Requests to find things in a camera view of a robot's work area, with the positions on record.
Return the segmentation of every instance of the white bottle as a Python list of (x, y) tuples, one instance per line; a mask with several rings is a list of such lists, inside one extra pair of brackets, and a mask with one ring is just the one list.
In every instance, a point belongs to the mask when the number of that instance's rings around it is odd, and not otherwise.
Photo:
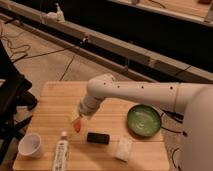
[(57, 17), (58, 17), (57, 20), (58, 20), (59, 22), (65, 22), (64, 13), (63, 13), (63, 11), (61, 10), (61, 8), (60, 8), (60, 6), (59, 6), (58, 3), (56, 3), (56, 7), (57, 7), (57, 12), (56, 12), (56, 14), (57, 14)]
[(66, 171), (66, 163), (68, 159), (69, 142), (67, 140), (67, 132), (61, 133), (61, 138), (56, 145), (55, 159), (52, 171)]

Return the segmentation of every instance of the black eraser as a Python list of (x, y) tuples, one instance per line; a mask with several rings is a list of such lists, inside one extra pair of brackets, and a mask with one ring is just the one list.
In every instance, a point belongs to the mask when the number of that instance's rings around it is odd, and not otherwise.
[(87, 142), (91, 143), (100, 143), (100, 144), (109, 144), (110, 137), (108, 134), (100, 134), (89, 132), (87, 134)]

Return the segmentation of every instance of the cable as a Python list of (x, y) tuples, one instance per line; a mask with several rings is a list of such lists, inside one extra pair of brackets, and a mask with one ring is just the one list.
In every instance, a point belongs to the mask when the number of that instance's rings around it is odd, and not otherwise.
[(171, 130), (171, 129), (168, 129), (168, 128), (165, 128), (163, 126), (161, 126), (162, 129), (166, 130), (166, 131), (169, 131), (169, 132), (172, 132), (172, 133), (175, 133), (175, 134), (181, 134), (182, 132), (180, 131), (174, 131), (174, 130)]
[(181, 131), (171, 130), (171, 129), (166, 128), (166, 127), (164, 127), (164, 126), (161, 126), (161, 128), (164, 129), (164, 130), (166, 130), (166, 131), (169, 131), (169, 132), (171, 132), (171, 133), (175, 133), (175, 134), (181, 134), (181, 133), (182, 133)]
[(170, 117), (171, 119), (173, 119), (174, 121), (182, 124), (183, 123), (183, 116), (180, 115), (180, 114), (177, 114), (177, 113), (172, 113), (172, 112), (167, 112), (167, 111), (164, 111), (165, 114)]
[(188, 66), (188, 67), (186, 67), (185, 69), (183, 69), (183, 70), (180, 70), (180, 71), (178, 71), (173, 77), (177, 77), (178, 75), (180, 75), (182, 72), (185, 72), (185, 71), (187, 71), (189, 68), (191, 68), (192, 67), (192, 65), (190, 65), (190, 66)]
[(166, 6), (163, 5), (163, 4), (160, 3), (160, 2), (157, 2), (157, 1), (155, 1), (155, 0), (149, 0), (149, 1), (150, 1), (150, 2), (153, 2), (153, 3), (155, 3), (155, 4), (158, 4), (158, 5), (160, 5), (162, 8), (166, 9)]
[(67, 73), (67, 71), (68, 71), (68, 69), (69, 69), (69, 67), (70, 67), (70, 65), (71, 65), (72, 62), (74, 61), (75, 56), (76, 56), (76, 55), (78, 54), (78, 52), (80, 51), (81, 46), (78, 46), (78, 47), (79, 47), (79, 48), (78, 48), (77, 51), (74, 53), (72, 59), (70, 60), (69, 64), (67, 65), (67, 67), (66, 67), (64, 73), (62, 74), (61, 78), (59, 79), (59, 81), (62, 81), (62, 80), (63, 80), (64, 76), (66, 75), (66, 73)]
[(27, 56), (27, 57), (24, 57), (24, 58), (21, 57), (21, 58), (18, 58), (18, 59), (13, 60), (13, 63), (16, 63), (16, 62), (18, 62), (18, 61), (20, 61), (20, 60), (23, 60), (23, 59), (37, 58), (37, 57), (41, 57), (41, 56), (45, 56), (45, 55), (50, 55), (50, 54), (62, 52), (62, 51), (65, 51), (65, 50), (73, 49), (73, 48), (75, 48), (76, 46), (77, 46), (77, 45), (73, 45), (72, 47), (63, 48), (63, 49), (59, 49), (59, 50), (52, 51), (52, 52), (46, 52), (46, 53), (42, 53), (42, 54), (38, 54), (38, 55)]
[(7, 47), (12, 53), (10, 58), (12, 58), (14, 55), (17, 55), (17, 54), (23, 54), (22, 57), (26, 57), (27, 51), (30, 50), (31, 46), (28, 45), (28, 44), (24, 44), (24, 45), (21, 45), (21, 46), (14, 47), (13, 42), (9, 39), (9, 38), (19, 38), (19, 36), (22, 35), (24, 32), (21, 32), (16, 36), (10, 36), (10, 35), (5, 36), (5, 35), (3, 35), (3, 32), (4, 32), (3, 24), (1, 22), (0, 39), (7, 42)]
[(177, 169), (177, 166), (175, 164), (175, 160), (174, 160), (174, 156), (175, 156), (175, 153), (179, 150), (179, 148), (176, 148), (173, 152), (172, 152), (172, 163), (174, 165), (174, 167)]

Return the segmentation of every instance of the paper cup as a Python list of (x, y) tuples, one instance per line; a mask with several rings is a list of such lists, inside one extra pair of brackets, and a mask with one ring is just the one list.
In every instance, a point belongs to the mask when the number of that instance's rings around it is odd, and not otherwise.
[(40, 158), (44, 153), (40, 135), (37, 133), (25, 135), (19, 142), (18, 152), (22, 156)]

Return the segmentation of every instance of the white object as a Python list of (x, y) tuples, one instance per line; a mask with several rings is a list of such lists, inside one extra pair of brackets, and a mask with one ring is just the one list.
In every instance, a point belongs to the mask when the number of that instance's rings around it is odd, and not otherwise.
[(118, 143), (115, 151), (115, 157), (128, 162), (132, 149), (132, 140), (129, 138), (122, 137)]
[(181, 171), (213, 170), (213, 85), (191, 83), (116, 82), (111, 74), (88, 81), (79, 112), (94, 114), (107, 97), (184, 115), (179, 167)]
[(61, 133), (61, 139), (56, 145), (55, 158), (52, 171), (65, 171), (68, 158), (69, 142), (67, 140), (67, 132)]
[(46, 18), (50, 18), (50, 19), (53, 19), (53, 20), (58, 20), (58, 14), (55, 13), (55, 12), (49, 12), (45, 16), (46, 16)]
[(26, 157), (42, 157), (44, 151), (40, 135), (37, 133), (26, 134), (19, 142), (18, 152)]
[(56, 12), (56, 14), (57, 14), (57, 20), (58, 20), (59, 22), (65, 22), (64, 13), (63, 13), (63, 11), (61, 10), (61, 8), (60, 8), (60, 6), (59, 6), (58, 3), (56, 3), (56, 7), (57, 7), (57, 12)]

